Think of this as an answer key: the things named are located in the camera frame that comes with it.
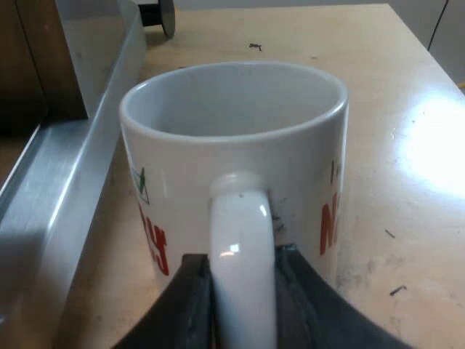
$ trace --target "table surface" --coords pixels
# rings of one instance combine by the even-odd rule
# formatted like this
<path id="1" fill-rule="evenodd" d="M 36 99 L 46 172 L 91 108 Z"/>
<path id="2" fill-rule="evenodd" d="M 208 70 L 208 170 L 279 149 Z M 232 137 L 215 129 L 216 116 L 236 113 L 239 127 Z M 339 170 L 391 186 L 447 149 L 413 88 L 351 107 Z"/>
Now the table surface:
<path id="1" fill-rule="evenodd" d="M 141 79 L 200 63 L 281 60 L 344 80 L 336 287 L 412 345 L 463 347 L 465 98 L 388 5 L 178 12 L 174 38 L 151 28 L 147 44 Z M 400 285 L 407 289 L 390 296 Z M 55 342 L 108 347 L 157 296 L 120 142 Z"/>

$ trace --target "red lettering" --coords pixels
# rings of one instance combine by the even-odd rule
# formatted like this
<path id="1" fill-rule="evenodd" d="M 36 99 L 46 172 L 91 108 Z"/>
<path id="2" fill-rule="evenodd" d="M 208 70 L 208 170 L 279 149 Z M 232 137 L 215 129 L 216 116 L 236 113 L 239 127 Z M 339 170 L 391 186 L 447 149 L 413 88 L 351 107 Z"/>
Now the red lettering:
<path id="1" fill-rule="evenodd" d="M 333 195 L 332 214 L 329 205 L 321 209 L 320 256 L 326 251 L 326 241 L 331 247 L 337 241 L 337 193 Z"/>
<path id="2" fill-rule="evenodd" d="M 139 205 L 139 211 L 140 211 L 140 217 L 142 218 L 142 223 L 144 224 L 144 230 L 145 230 L 145 237 L 147 238 L 147 243 L 150 249 L 150 254 L 152 255 L 153 261 L 157 263 L 158 267 L 160 268 L 160 271 L 165 274 L 169 275 L 169 268 L 168 268 L 168 261 L 166 260 L 166 251 L 165 251 L 165 246 L 166 246 L 166 236 L 165 232 L 157 227 L 156 225 L 153 225 L 152 222 L 150 221 L 150 218 L 144 217 L 144 213 L 142 212 L 142 207 Z M 153 251 L 152 244 L 150 243 L 152 241 L 153 246 L 158 250 L 158 253 L 160 254 L 159 256 Z"/>

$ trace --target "debris on table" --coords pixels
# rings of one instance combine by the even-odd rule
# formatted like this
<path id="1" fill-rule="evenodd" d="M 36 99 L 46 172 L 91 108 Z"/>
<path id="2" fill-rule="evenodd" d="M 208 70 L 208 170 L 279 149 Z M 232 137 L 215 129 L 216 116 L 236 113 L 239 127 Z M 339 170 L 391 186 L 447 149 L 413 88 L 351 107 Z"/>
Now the debris on table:
<path id="1" fill-rule="evenodd" d="M 386 232 L 387 235 L 391 236 L 392 238 L 395 238 L 395 235 L 391 233 L 389 230 L 384 229 L 384 231 Z"/>
<path id="2" fill-rule="evenodd" d="M 406 285 L 402 285 L 402 286 L 399 286 L 398 288 L 396 289 L 393 289 L 390 293 L 389 293 L 389 296 L 394 296 L 396 293 L 398 293 L 401 289 L 407 289 L 407 286 Z"/>
<path id="3" fill-rule="evenodd" d="M 258 49 L 259 49 L 260 51 L 262 51 L 262 45 L 258 45 L 258 44 L 249 44 L 248 47 L 249 47 L 249 48 L 250 48 L 250 47 L 258 47 Z"/>

